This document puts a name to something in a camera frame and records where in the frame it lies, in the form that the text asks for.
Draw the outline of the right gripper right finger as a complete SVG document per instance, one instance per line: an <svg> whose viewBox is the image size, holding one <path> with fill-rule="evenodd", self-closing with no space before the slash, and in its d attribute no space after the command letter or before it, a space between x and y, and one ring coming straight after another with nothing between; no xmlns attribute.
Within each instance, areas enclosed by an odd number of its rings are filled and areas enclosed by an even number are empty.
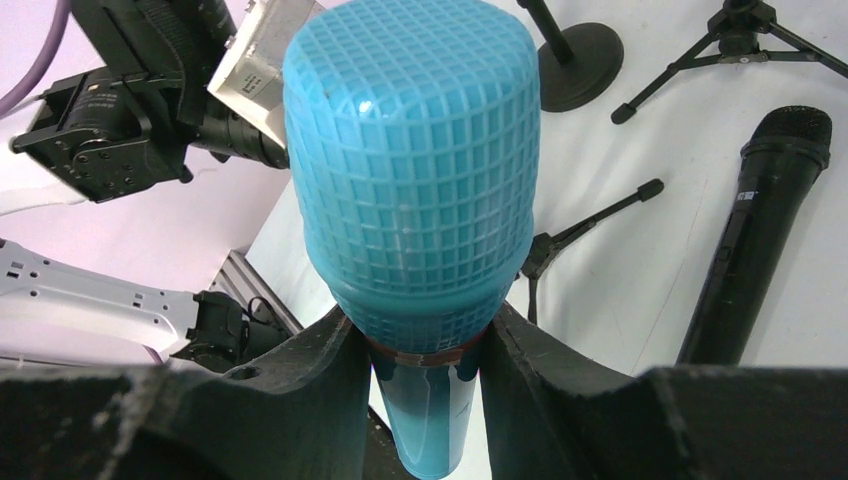
<svg viewBox="0 0 848 480"><path fill-rule="evenodd" d="M678 366L630 377L515 309L482 339L496 479L843 479L843 369Z"/></svg>

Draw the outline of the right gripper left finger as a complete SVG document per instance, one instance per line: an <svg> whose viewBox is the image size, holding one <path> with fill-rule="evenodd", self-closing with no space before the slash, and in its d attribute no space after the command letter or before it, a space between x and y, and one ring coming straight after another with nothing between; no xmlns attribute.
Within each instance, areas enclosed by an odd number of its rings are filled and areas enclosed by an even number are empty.
<svg viewBox="0 0 848 480"><path fill-rule="evenodd" d="M332 312L224 375L165 366L1 375L5 479L358 479L370 370Z"/></svg>

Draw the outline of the small black tripod stand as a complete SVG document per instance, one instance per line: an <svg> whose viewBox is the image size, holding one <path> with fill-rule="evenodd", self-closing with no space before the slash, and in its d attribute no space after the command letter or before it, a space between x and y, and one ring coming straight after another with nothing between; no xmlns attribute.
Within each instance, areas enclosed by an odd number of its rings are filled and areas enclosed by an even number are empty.
<svg viewBox="0 0 848 480"><path fill-rule="evenodd" d="M664 190L664 187L665 185L662 180L659 178L652 179L639 186L633 194L615 202L614 204L559 233L550 234L542 232L535 235L530 251L520 269L520 274L528 279L529 302L527 320L531 324L537 324L537 289L539 280L564 249L596 227L601 221L617 214L631 205L649 201L659 195Z"/></svg>

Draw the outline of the blue microphone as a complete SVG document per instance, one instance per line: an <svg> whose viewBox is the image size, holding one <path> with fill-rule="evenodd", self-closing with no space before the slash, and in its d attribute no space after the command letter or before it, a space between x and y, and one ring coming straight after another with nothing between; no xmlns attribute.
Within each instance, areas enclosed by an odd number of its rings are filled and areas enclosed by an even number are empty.
<svg viewBox="0 0 848 480"><path fill-rule="evenodd" d="M296 32L282 75L308 257L368 342L403 466L442 479L532 242L534 42L485 1L349 1Z"/></svg>

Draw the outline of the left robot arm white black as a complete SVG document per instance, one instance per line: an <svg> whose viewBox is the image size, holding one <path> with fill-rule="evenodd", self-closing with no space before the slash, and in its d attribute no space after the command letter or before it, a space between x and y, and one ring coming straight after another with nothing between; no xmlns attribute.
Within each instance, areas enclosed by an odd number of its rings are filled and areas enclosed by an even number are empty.
<svg viewBox="0 0 848 480"><path fill-rule="evenodd" d="M283 170L286 148L215 98L209 87L236 27L222 1L59 1L26 74L1 99L9 114L41 81L75 20L103 66L39 95L30 129L12 139L84 200L103 203L169 181L188 183L186 152ZM214 372L288 339L276 313L257 318L223 292L152 289L1 244L1 311L142 345L155 361Z"/></svg>

